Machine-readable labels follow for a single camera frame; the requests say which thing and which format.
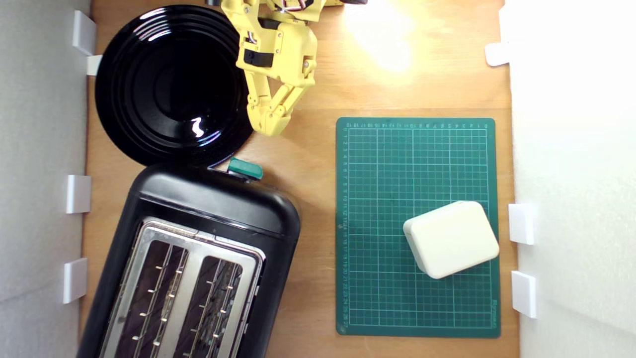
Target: white wall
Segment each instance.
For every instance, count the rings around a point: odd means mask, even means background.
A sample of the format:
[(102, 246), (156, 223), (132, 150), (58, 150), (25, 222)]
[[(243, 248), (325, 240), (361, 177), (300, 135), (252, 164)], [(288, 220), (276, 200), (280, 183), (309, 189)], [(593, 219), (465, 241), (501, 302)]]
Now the white wall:
[(632, 1), (508, 0), (518, 203), (537, 206), (522, 358), (636, 357)]
[(80, 257), (66, 176), (83, 174), (86, 60), (73, 10), (90, 0), (0, 0), (0, 357), (73, 357), (78, 302), (63, 265)]

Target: black toaster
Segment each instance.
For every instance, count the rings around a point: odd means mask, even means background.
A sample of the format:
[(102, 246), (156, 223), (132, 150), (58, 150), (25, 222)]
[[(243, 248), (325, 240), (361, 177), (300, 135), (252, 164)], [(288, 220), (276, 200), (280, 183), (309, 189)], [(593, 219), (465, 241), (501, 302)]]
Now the black toaster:
[(294, 203), (249, 176), (146, 168), (78, 357), (263, 357), (299, 234)]

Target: wooden surface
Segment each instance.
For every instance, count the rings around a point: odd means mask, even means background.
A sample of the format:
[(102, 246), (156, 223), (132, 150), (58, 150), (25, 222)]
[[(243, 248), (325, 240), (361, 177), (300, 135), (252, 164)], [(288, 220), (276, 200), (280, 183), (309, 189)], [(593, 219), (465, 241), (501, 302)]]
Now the wooden surface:
[[(93, 0), (97, 51), (118, 29), (160, 0)], [(503, 0), (370, 0), (327, 8), (312, 24), (319, 39), (317, 85), (277, 138), (254, 135), (238, 156), (261, 164), (266, 182), (301, 200), (303, 228), (268, 357), (518, 357), (518, 315), (511, 307), (508, 240), (513, 201), (508, 69), (489, 68), (483, 47), (499, 40)], [(89, 80), (88, 159), (92, 211), (83, 255), (88, 295), (82, 326), (132, 180), (142, 167), (110, 142), (95, 112)], [(339, 336), (335, 330), (335, 123), (338, 117), (405, 115), (493, 117), (501, 239), (502, 334), (496, 340)]]

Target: black plate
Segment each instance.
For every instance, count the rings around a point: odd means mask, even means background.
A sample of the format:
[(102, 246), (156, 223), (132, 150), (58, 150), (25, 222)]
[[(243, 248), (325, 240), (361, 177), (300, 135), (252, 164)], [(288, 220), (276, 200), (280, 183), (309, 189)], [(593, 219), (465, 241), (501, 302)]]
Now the black plate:
[(95, 83), (97, 113), (115, 145), (143, 165), (216, 165), (252, 133), (239, 35), (222, 13), (173, 5), (113, 38)]

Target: grid lines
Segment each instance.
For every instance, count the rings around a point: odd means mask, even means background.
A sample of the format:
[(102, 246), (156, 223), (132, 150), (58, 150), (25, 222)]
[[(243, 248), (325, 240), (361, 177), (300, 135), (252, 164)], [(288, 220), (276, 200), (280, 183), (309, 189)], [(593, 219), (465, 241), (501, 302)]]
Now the grid lines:
[(499, 335), (499, 260), (435, 280), (419, 271), (402, 231), (411, 217), (472, 200), (497, 233), (495, 173), (491, 119), (341, 118), (340, 333)]

